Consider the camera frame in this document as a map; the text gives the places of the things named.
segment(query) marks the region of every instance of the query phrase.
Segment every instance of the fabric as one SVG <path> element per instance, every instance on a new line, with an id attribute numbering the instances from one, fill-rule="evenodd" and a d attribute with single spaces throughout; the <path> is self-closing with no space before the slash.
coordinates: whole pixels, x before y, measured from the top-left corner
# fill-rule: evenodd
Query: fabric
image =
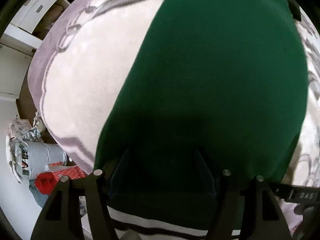
<path id="1" fill-rule="evenodd" d="M 45 195 L 50 195 L 57 184 L 57 180 L 52 172 L 44 172 L 37 176 L 35 186 Z"/>
<path id="2" fill-rule="evenodd" d="M 32 193 L 35 201 L 37 202 L 37 204 L 43 208 L 44 204 L 46 203 L 47 199 L 48 199 L 48 195 L 46 194 L 42 194 L 35 186 L 35 179 L 31 179 L 29 180 L 29 190 Z"/>

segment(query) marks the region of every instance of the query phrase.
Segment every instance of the clutter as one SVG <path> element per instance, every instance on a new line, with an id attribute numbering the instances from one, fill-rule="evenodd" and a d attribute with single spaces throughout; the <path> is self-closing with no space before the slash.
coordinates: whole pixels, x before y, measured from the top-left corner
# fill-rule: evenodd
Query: clutter
<path id="1" fill-rule="evenodd" d="M 39 114 L 38 111 L 36 111 L 36 116 L 33 119 L 33 127 L 36 127 L 39 131 L 39 133 L 42 133 L 45 131 L 46 127 L 44 125 L 44 122 Z"/>
<path id="2" fill-rule="evenodd" d="M 41 139 L 40 131 L 37 127 L 33 127 L 26 131 L 26 133 L 21 137 L 23 141 L 32 141 L 32 142 L 43 142 Z"/>
<path id="3" fill-rule="evenodd" d="M 36 179 L 29 180 L 29 189 L 40 207 L 44 206 L 48 195 L 51 194 L 57 182 L 64 175 L 67 175 L 70 177 L 70 179 L 79 179 L 85 177 L 84 172 L 78 166 L 55 165 L 49 167 L 49 172 L 41 173 L 36 177 Z M 85 196 L 79 196 L 79 204 L 80 216 L 83 217 L 87 213 Z"/>
<path id="4" fill-rule="evenodd" d="M 9 122 L 8 135 L 10 138 L 21 137 L 31 128 L 29 120 L 13 119 Z"/>
<path id="5" fill-rule="evenodd" d="M 23 179 L 35 179 L 48 164 L 67 164 L 67 155 L 57 144 L 17 140 L 14 154 L 17 172 Z"/>
<path id="6" fill-rule="evenodd" d="M 14 178 L 16 179 L 17 182 L 21 183 L 21 177 L 19 176 L 19 174 L 17 173 L 17 168 L 16 168 L 16 158 L 11 150 L 10 147 L 10 137 L 9 135 L 7 135 L 5 137 L 5 155 L 7 158 L 7 163 L 9 164 L 10 168 L 11 168 L 11 172 L 14 176 Z"/>

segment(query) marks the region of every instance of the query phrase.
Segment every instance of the red patterned package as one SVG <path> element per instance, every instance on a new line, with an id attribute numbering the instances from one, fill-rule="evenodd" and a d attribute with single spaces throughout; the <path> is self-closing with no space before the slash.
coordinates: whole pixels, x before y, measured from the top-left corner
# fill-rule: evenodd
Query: red patterned package
<path id="1" fill-rule="evenodd" d="M 70 177 L 70 179 L 79 179 L 85 177 L 84 172 L 78 166 L 71 166 L 69 169 L 55 171 L 53 172 L 53 175 L 56 181 L 59 181 L 59 179 L 64 175 Z"/>

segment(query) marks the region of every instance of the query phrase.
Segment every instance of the wooden floor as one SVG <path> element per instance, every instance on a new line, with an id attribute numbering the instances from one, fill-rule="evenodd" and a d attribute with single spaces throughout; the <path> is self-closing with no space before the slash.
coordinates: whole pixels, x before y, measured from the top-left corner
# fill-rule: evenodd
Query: wooden floor
<path id="1" fill-rule="evenodd" d="M 32 125 L 33 118 L 36 116 L 37 109 L 35 104 L 33 103 L 33 99 L 29 91 L 27 77 L 28 77 L 28 71 L 24 78 L 21 91 L 20 91 L 20 96 L 19 96 L 19 99 L 16 100 L 16 104 L 17 104 L 20 118 L 28 119 L 30 121 L 30 124 Z M 41 138 L 45 143 L 56 144 L 56 141 L 52 138 L 52 136 L 48 131 L 41 133 Z"/>

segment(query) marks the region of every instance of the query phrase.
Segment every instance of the white bag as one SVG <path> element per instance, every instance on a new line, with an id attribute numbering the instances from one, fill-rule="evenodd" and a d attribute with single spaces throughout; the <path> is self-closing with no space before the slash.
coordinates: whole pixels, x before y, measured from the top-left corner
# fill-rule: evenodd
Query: white bag
<path id="1" fill-rule="evenodd" d="M 57 144 L 32 141 L 15 143 L 17 172 L 22 179 L 35 179 L 49 164 L 66 165 L 67 155 Z"/>
<path id="2" fill-rule="evenodd" d="M 36 111 L 36 116 L 33 119 L 33 127 L 36 127 L 40 133 L 44 132 L 46 129 L 38 111 Z"/>
<path id="3" fill-rule="evenodd" d="M 31 128 L 27 119 L 13 119 L 9 122 L 8 135 L 10 138 L 21 137 Z"/>

